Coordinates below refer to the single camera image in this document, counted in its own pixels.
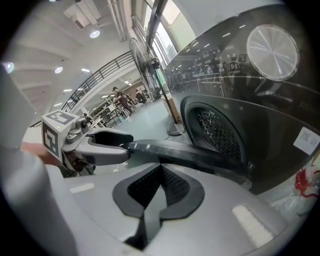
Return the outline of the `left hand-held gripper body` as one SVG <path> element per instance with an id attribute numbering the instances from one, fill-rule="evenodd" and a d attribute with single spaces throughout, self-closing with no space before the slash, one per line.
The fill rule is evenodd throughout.
<path id="1" fill-rule="evenodd" d="M 95 167 L 76 152 L 93 127 L 85 117 L 54 110 L 41 117 L 42 142 L 47 151 L 67 170 L 93 173 Z"/>

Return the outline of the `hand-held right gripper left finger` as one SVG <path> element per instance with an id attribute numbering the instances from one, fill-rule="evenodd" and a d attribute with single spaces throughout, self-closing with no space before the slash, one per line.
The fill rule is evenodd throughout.
<path id="1" fill-rule="evenodd" d="M 163 256 L 148 239 L 145 210 L 157 192 L 161 165 L 64 180 L 72 200 L 79 256 Z"/>

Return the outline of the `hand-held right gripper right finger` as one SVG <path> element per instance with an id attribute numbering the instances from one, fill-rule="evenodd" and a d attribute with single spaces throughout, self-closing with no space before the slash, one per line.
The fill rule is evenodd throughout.
<path id="1" fill-rule="evenodd" d="M 242 256 L 287 227 L 280 213 L 229 179 L 176 164 L 163 167 L 198 181 L 204 199 L 188 217 L 162 223 L 145 249 L 149 256 Z"/>

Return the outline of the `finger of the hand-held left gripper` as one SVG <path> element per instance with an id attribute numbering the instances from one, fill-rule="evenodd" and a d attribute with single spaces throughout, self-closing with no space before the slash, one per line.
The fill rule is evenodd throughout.
<path id="1" fill-rule="evenodd" d="M 82 141 L 78 145 L 65 144 L 61 149 L 72 164 L 115 165 L 124 163 L 130 158 L 130 153 L 127 149 L 119 146 L 96 144 L 91 141 Z"/>
<path id="2" fill-rule="evenodd" d="M 134 141 L 131 134 L 114 128 L 93 128 L 85 137 L 88 145 L 100 148 L 117 149 Z"/>

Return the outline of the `person's left forearm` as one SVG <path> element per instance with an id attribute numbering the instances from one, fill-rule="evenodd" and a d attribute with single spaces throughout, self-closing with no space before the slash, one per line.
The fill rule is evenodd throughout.
<path id="1" fill-rule="evenodd" d="M 52 156 L 41 143 L 22 142 L 20 149 L 38 156 L 46 165 L 61 166 L 61 162 Z"/>

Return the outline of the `black washing machine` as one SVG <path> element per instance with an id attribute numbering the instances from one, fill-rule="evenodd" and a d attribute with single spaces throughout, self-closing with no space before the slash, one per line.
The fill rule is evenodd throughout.
<path id="1" fill-rule="evenodd" d="M 248 36 L 266 24 L 297 44 L 297 72 L 285 81 L 263 77 L 250 63 Z M 283 3 L 268 4 L 199 35 L 166 66 L 166 84 L 191 142 L 245 164 L 258 195 L 320 150 L 319 57 L 297 16 Z"/>

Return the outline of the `brushed silver metal dial knob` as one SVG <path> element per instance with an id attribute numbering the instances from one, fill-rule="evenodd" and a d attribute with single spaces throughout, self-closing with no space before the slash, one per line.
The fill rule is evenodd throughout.
<path id="1" fill-rule="evenodd" d="M 252 66 L 268 80 L 286 81 L 298 70 L 298 46 L 279 26 L 263 24 L 254 28 L 247 38 L 246 50 Z"/>

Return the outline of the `black balcony railing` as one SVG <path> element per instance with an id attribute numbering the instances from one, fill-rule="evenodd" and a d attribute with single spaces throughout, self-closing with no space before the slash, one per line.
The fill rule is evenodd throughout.
<path id="1" fill-rule="evenodd" d="M 132 53 L 130 51 L 127 51 L 102 66 L 75 90 L 75 92 L 62 106 L 61 110 L 70 112 L 76 106 L 76 104 L 85 96 L 85 94 L 87 94 L 99 83 L 104 82 L 108 77 L 119 71 L 121 68 L 131 64 L 133 61 L 134 60 Z"/>

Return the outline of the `large brown cardboard box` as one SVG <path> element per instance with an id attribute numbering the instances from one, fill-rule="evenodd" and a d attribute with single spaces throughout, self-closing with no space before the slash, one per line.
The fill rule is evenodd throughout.
<path id="1" fill-rule="evenodd" d="M 166 93 L 165 95 L 167 100 L 165 99 L 164 96 L 162 96 L 161 99 L 168 114 L 172 117 L 172 120 L 175 121 L 176 124 L 180 124 L 181 123 L 180 115 L 175 106 L 172 95 L 170 93 Z"/>

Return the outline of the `large black-framed window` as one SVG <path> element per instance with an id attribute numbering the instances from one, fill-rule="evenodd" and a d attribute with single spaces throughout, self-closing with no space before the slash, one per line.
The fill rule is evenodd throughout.
<path id="1" fill-rule="evenodd" d="M 130 0 L 132 28 L 138 40 L 161 68 L 157 72 L 168 83 L 166 67 L 181 47 L 174 36 L 173 23 L 180 14 L 173 0 Z"/>

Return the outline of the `black pedestal fan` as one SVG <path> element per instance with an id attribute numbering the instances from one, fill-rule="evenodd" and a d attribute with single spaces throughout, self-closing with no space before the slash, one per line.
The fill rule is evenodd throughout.
<path id="1" fill-rule="evenodd" d="M 157 57 L 151 57 L 147 52 L 148 48 L 134 37 L 129 40 L 129 49 L 149 96 L 151 96 L 152 100 L 158 100 L 164 96 L 167 101 L 167 92 L 158 75 L 158 70 L 161 67 L 160 60 Z M 176 123 L 176 121 L 172 119 L 166 128 L 166 133 L 170 137 L 183 135 L 184 130 L 182 124 Z"/>

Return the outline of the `white ceiling air duct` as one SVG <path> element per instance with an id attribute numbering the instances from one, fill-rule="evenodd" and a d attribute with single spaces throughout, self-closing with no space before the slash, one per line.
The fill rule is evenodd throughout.
<path id="1" fill-rule="evenodd" d="M 83 30 L 89 25 L 96 25 L 102 17 L 93 0 L 74 0 L 63 12 L 72 22 Z"/>

